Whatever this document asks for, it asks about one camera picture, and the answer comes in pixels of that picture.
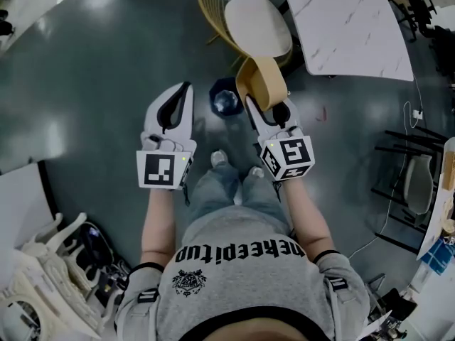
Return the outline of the person's left grey shoe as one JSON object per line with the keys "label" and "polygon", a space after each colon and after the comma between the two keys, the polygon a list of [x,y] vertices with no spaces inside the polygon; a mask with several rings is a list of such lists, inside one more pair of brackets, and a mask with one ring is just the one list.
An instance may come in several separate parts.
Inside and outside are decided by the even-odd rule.
{"label": "person's left grey shoe", "polygon": [[228,156],[226,152],[222,149],[212,152],[210,155],[210,163],[213,168],[228,163]]}

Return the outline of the blue white checked cloth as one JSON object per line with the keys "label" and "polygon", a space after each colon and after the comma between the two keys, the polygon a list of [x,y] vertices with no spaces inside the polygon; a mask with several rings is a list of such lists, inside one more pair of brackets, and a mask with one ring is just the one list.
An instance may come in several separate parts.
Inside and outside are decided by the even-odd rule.
{"label": "blue white checked cloth", "polygon": [[421,260],[437,275],[442,275],[455,257],[455,240],[440,237]]}

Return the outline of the person's grey t-shirt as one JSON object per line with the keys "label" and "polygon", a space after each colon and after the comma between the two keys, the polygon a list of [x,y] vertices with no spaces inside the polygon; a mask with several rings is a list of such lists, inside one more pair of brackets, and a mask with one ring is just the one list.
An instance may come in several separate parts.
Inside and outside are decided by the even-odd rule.
{"label": "person's grey t-shirt", "polygon": [[194,221],[167,265],[132,270],[115,324],[119,341],[203,341],[269,318],[308,341],[356,341],[369,309],[344,255],[328,250],[311,261],[282,222],[230,206]]}

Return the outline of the black office chair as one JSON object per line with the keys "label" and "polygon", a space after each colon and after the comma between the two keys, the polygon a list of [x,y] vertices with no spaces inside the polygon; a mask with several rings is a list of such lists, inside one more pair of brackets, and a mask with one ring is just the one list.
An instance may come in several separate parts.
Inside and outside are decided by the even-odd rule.
{"label": "black office chair", "polygon": [[455,85],[455,32],[441,26],[426,25],[423,25],[419,31],[431,41],[429,48],[434,51],[437,72]]}
{"label": "black office chair", "polygon": [[410,11],[408,22],[413,35],[412,42],[417,39],[417,31],[425,38],[435,39],[436,29],[432,25],[431,11],[436,12],[436,9],[432,0],[429,0],[430,6],[427,6],[424,0],[408,0],[408,2]]}
{"label": "black office chair", "polygon": [[15,33],[14,26],[7,21],[8,16],[7,10],[0,9],[0,36],[12,36]]}

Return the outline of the person's blue jeans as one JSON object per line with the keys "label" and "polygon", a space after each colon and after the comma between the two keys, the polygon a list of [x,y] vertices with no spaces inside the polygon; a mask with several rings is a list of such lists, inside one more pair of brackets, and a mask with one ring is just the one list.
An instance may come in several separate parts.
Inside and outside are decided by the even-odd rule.
{"label": "person's blue jeans", "polygon": [[272,183],[265,177],[246,176],[229,163],[211,168],[197,182],[191,196],[188,223],[234,219],[270,223],[280,232],[289,223]]}

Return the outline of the black glossy bag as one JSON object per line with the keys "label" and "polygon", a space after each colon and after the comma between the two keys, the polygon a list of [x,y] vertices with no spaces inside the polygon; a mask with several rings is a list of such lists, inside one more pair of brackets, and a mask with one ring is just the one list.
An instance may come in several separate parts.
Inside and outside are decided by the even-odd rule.
{"label": "black glossy bag", "polygon": [[102,230],[92,222],[83,222],[79,235],[90,261],[105,273],[110,273],[114,263],[114,252]]}

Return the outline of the person's left forearm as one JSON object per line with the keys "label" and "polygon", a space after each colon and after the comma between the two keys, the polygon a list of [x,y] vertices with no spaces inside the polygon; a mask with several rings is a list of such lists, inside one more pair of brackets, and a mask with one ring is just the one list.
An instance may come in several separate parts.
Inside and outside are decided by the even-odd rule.
{"label": "person's left forearm", "polygon": [[163,271],[175,252],[173,193],[164,189],[151,189],[141,235],[140,264],[153,264]]}

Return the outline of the crumpled clear plastic wrap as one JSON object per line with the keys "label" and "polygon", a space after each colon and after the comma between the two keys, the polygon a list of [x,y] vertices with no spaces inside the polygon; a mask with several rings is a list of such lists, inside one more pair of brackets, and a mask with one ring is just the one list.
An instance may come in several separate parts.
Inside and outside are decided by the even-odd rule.
{"label": "crumpled clear plastic wrap", "polygon": [[219,91],[213,98],[214,110],[223,116],[236,114],[237,105],[238,98],[236,94],[230,90]]}

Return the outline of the white panel black edge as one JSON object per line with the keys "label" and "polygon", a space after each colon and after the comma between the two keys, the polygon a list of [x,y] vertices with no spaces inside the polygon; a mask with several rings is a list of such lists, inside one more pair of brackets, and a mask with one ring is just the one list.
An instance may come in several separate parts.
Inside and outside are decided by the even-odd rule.
{"label": "white panel black edge", "polygon": [[33,235],[49,238],[56,232],[57,212],[44,161],[1,174],[0,259],[9,258]]}

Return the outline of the dark blue trash bin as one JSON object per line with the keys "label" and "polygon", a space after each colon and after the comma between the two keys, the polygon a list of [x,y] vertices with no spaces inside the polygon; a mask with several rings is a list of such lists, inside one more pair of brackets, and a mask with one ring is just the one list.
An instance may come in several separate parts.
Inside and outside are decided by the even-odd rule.
{"label": "dark blue trash bin", "polygon": [[[238,98],[238,105],[237,105],[236,114],[233,114],[231,116],[223,116],[223,115],[217,113],[214,110],[213,98],[219,91],[222,91],[222,90],[230,90],[230,91],[232,91],[232,92],[234,92],[236,94],[236,96]],[[209,90],[209,98],[210,98],[210,108],[212,109],[214,114],[216,114],[217,116],[219,116],[221,118],[236,116],[238,114],[241,114],[243,112],[243,110],[244,110],[243,104],[241,102],[240,96],[239,96],[238,91],[237,91],[236,82],[235,82],[235,78],[234,77],[224,77],[224,78],[221,78],[221,79],[217,80],[215,82],[215,84],[212,86],[212,88]]]}

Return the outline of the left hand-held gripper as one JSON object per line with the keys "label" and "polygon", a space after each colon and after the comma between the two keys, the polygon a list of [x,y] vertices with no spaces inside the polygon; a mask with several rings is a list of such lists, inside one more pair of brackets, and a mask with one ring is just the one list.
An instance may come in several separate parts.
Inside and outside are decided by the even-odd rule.
{"label": "left hand-held gripper", "polygon": [[142,150],[136,152],[140,188],[183,189],[197,148],[189,139],[193,99],[192,84],[181,82],[164,90],[149,105],[141,133]]}

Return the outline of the person's right forearm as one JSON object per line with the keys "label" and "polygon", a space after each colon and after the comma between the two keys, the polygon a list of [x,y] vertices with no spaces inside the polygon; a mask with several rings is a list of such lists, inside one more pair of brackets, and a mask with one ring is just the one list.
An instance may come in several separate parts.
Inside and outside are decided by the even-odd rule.
{"label": "person's right forearm", "polygon": [[334,251],[328,225],[300,178],[283,182],[289,215],[298,243],[310,261],[325,251]]}

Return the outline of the white marble table black legs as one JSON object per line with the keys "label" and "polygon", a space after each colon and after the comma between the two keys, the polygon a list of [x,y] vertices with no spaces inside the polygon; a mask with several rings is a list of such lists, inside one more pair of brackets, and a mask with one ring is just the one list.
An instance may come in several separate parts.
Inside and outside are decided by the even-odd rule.
{"label": "white marble table black legs", "polygon": [[414,79],[388,0],[287,0],[312,75]]}

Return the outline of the tan paper cup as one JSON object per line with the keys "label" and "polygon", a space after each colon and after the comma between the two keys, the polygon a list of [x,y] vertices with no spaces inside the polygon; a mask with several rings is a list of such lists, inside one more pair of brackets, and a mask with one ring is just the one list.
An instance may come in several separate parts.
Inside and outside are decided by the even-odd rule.
{"label": "tan paper cup", "polygon": [[288,89],[274,58],[248,57],[240,67],[235,84],[240,100],[253,98],[266,112],[288,97]]}

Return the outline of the light wooden table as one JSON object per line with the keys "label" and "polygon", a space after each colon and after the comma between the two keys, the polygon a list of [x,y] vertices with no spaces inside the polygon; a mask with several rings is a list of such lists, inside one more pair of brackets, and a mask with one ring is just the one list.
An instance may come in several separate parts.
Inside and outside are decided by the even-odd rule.
{"label": "light wooden table", "polygon": [[417,255],[417,260],[420,260],[432,248],[441,235],[443,225],[449,218],[450,209],[454,206],[454,193],[455,137],[452,137],[444,144],[436,199],[426,234]]}

